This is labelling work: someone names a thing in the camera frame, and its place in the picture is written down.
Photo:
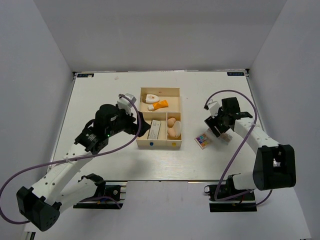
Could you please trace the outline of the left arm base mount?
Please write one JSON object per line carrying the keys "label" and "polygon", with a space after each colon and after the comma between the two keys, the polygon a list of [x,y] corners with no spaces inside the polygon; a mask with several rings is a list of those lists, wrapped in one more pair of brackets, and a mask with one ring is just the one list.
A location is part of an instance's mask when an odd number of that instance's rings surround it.
{"label": "left arm base mount", "polygon": [[74,209],[120,210],[122,208],[126,198],[127,182],[108,182],[92,173],[83,175],[78,183],[84,179],[94,182],[96,190],[92,197],[75,204]]}

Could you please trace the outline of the beige makeup sponge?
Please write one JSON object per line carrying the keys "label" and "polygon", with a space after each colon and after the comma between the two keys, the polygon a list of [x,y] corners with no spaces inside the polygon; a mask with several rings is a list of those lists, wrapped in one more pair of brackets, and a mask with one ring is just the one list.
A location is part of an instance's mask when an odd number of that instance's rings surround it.
{"label": "beige makeup sponge", "polygon": [[169,135],[170,138],[176,138],[177,137],[177,133],[173,128],[169,128],[167,130],[167,134]]}
{"label": "beige makeup sponge", "polygon": [[171,117],[167,120],[167,125],[169,128],[172,128],[177,120],[174,117]]}

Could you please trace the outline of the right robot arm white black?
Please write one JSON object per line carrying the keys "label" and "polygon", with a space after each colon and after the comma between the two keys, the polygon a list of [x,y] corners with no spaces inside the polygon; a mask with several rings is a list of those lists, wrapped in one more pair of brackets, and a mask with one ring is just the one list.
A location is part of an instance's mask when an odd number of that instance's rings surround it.
{"label": "right robot arm white black", "polygon": [[228,177],[226,195],[236,200],[244,190],[273,190],[296,185],[295,151],[289,144],[280,144],[254,123],[253,116],[241,111],[236,97],[224,98],[222,103],[211,100],[205,109],[210,117],[205,120],[216,137],[228,130],[241,136],[256,154],[252,171]]}

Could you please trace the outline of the nude eyeshadow palette clear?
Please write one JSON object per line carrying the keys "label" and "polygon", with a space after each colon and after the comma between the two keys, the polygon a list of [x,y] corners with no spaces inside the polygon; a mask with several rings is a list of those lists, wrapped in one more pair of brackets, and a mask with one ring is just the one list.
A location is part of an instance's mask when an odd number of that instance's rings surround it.
{"label": "nude eyeshadow palette clear", "polygon": [[229,145],[233,139],[233,137],[228,133],[222,133],[217,137],[210,128],[208,128],[205,133],[211,141],[219,141],[225,145]]}

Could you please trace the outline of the orange sunscreen tube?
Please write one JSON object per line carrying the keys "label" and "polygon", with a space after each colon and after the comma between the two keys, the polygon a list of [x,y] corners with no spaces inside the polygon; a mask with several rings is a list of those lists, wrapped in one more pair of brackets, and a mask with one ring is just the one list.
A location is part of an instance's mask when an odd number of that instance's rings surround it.
{"label": "orange sunscreen tube", "polygon": [[147,106],[147,109],[149,111],[155,111],[158,109],[167,108],[168,106],[169,106],[168,102],[166,100],[162,100],[162,101],[155,102],[153,104],[149,104]]}

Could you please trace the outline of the round white powder puff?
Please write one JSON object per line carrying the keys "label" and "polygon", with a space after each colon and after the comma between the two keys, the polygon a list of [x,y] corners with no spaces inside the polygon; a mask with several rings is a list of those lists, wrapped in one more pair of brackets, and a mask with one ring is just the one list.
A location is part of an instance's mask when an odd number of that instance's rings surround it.
{"label": "round white powder puff", "polygon": [[172,129],[174,130],[175,134],[174,134],[174,138],[179,138],[182,132],[182,124],[180,121],[176,121],[172,127]]}

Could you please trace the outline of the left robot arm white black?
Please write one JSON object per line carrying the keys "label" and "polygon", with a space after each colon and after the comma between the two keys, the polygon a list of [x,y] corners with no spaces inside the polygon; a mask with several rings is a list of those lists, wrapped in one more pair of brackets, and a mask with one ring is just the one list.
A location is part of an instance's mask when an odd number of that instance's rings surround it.
{"label": "left robot arm white black", "polygon": [[30,188],[23,186],[17,191],[19,212],[44,232],[55,224],[62,212],[76,203],[87,198],[103,198],[105,181],[93,173],[82,176],[71,190],[64,188],[84,165],[108,145],[110,137],[120,132],[142,137],[150,127],[142,112],[134,117],[118,104],[101,105],[95,118],[89,120],[75,138],[63,162],[53,166]]}

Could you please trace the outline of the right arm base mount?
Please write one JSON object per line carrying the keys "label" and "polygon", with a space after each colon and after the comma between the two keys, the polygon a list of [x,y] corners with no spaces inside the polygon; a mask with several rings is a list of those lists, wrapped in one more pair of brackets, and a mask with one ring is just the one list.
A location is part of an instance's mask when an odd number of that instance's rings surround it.
{"label": "right arm base mount", "polygon": [[232,189],[222,183],[217,193],[218,201],[215,200],[215,192],[218,184],[207,184],[203,188],[205,195],[208,195],[209,210],[211,213],[245,213],[256,212],[255,194],[246,190]]}

